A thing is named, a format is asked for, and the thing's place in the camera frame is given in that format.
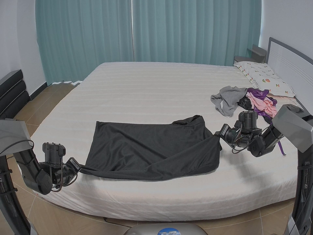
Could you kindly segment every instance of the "gray garment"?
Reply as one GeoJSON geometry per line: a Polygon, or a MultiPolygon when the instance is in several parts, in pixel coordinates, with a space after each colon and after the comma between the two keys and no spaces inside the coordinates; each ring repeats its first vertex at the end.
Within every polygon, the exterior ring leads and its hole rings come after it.
{"type": "Polygon", "coordinates": [[[237,102],[246,94],[247,88],[226,86],[217,95],[211,95],[211,102],[223,116],[230,117],[237,108],[237,102]]]}

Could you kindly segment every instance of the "tile floor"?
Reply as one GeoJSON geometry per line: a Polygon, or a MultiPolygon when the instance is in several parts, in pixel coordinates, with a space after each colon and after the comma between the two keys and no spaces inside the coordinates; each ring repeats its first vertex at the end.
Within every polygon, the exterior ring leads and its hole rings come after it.
{"type": "MultiPolygon", "coordinates": [[[[33,101],[30,101],[17,115],[16,119],[24,120],[30,136],[52,111],[52,109],[75,86],[72,84],[50,85],[33,101]]],[[[104,222],[103,217],[90,216],[72,211],[45,201],[28,189],[22,180],[14,157],[8,159],[9,168],[18,198],[26,216],[33,222],[39,235],[123,235],[127,228],[104,222]]],[[[193,221],[210,235],[281,235],[292,212],[294,200],[264,206],[235,217],[193,221]]],[[[143,221],[108,219],[110,222],[133,226],[143,221]]],[[[0,234],[13,234],[0,212],[0,234]]]]}

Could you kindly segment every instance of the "wall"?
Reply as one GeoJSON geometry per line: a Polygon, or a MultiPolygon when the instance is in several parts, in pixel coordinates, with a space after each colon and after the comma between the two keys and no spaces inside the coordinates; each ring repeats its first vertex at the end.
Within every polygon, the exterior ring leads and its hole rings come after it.
{"type": "Polygon", "coordinates": [[[269,37],[313,58],[313,0],[262,0],[261,48],[269,37]]]}
{"type": "Polygon", "coordinates": [[[35,0],[0,0],[0,78],[21,69],[31,95],[45,83],[35,24],[35,0]]]}

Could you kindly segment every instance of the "mattress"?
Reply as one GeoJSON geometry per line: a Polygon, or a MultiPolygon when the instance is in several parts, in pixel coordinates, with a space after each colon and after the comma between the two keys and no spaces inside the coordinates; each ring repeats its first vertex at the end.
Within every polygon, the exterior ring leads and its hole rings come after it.
{"type": "MultiPolygon", "coordinates": [[[[38,161],[44,161],[41,144],[61,143],[70,157],[84,164],[96,121],[167,124],[202,115],[214,133],[230,118],[210,101],[224,86],[251,87],[232,66],[184,63],[116,62],[99,65],[45,118],[32,136],[38,161]]],[[[291,103],[277,97],[277,107],[291,103]]],[[[267,127],[263,118],[260,128],[267,127]]],[[[248,151],[234,155],[221,140],[223,150],[217,170],[167,181],[114,180],[79,174],[59,193],[41,195],[46,200],[86,214],[146,221],[188,221],[230,217],[295,197],[297,150],[281,140],[283,156],[272,153],[256,158],[248,151]]]]}

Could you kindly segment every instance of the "floral pillow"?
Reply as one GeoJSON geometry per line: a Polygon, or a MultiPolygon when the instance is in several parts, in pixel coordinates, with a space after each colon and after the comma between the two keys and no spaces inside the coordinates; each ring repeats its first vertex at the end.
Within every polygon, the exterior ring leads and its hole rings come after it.
{"type": "Polygon", "coordinates": [[[257,89],[269,90],[269,93],[275,96],[295,96],[292,88],[277,76],[268,64],[242,61],[234,66],[241,70],[257,89]]]}

